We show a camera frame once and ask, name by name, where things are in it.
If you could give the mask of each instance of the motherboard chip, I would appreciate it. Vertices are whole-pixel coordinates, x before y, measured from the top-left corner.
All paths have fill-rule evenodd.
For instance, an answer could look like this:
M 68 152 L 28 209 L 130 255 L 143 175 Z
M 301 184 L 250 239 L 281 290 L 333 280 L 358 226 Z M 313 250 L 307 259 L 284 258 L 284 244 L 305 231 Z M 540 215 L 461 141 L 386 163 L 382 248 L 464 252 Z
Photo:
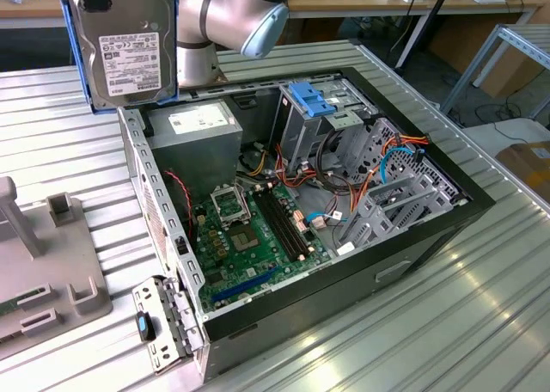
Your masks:
M 208 274 L 205 276 L 206 281 L 210 283 L 211 285 L 214 285 L 215 283 L 219 283 L 223 280 L 223 276 L 220 272 L 215 272 L 213 274 Z
M 254 229 L 249 224 L 232 227 L 229 229 L 228 234 L 237 252 L 242 252 L 247 248 L 255 248 L 260 244 Z

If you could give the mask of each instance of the hard drive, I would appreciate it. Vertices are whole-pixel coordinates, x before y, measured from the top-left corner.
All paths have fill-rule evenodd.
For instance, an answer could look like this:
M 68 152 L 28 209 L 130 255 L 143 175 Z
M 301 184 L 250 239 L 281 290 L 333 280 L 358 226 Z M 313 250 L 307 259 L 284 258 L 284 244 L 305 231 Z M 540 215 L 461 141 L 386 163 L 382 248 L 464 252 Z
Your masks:
M 94 113 L 177 98 L 177 0 L 61 0 Z

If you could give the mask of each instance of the hard drive label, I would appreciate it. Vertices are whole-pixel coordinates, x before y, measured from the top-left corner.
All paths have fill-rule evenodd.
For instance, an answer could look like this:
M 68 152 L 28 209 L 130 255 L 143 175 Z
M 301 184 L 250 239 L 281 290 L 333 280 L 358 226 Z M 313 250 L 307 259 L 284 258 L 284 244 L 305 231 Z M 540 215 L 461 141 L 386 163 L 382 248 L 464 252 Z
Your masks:
M 105 35 L 100 45 L 110 96 L 161 87 L 158 33 Z

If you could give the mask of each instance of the blue pcie slot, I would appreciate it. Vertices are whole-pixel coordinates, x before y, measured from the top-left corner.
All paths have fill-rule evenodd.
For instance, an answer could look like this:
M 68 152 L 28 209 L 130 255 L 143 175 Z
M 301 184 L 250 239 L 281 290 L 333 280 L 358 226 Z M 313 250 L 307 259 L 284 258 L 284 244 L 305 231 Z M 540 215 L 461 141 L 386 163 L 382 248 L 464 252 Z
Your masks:
M 218 294 L 212 296 L 212 302 L 219 302 L 220 300 L 228 299 L 234 295 L 243 293 L 244 291 L 247 291 L 252 287 L 261 285 L 262 283 L 265 283 L 266 281 L 268 281 L 278 269 L 279 269 L 279 266 L 274 267 L 272 270 L 269 270 L 264 274 L 261 274 L 260 276 L 256 276 L 255 278 L 251 278 L 250 280 L 247 280 L 246 282 L 242 282 L 237 286 L 233 286 L 228 289 L 225 289 L 224 291 L 220 291 Z

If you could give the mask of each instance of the aluminum table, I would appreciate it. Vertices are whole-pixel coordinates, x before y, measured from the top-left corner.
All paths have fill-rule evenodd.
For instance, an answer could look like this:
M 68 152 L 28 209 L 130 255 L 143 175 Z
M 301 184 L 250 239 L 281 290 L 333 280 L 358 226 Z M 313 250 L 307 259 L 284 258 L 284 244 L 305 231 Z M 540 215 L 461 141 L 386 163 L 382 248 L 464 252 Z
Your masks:
M 487 54 L 492 51 L 493 47 L 500 40 L 503 43 L 495 51 L 474 81 L 475 87 L 479 87 L 485 81 L 485 78 L 489 75 L 508 46 L 514 46 L 547 70 L 550 70 L 550 25 L 497 25 L 442 104 L 441 110 L 444 113 L 448 113 L 455 105 L 461 92 L 470 83 L 474 73 L 479 69 Z M 535 119 L 548 104 L 550 104 L 550 96 L 531 112 L 529 118 Z
M 547 390 L 550 207 L 361 46 L 221 55 L 229 79 L 356 67 L 497 200 L 427 265 L 202 387 L 235 390 Z M 90 115 L 74 68 L 0 75 L 0 171 L 23 207 L 82 199 L 113 312 L 0 362 L 6 390 L 192 390 L 194 364 L 155 377 L 130 290 L 161 271 L 115 115 Z

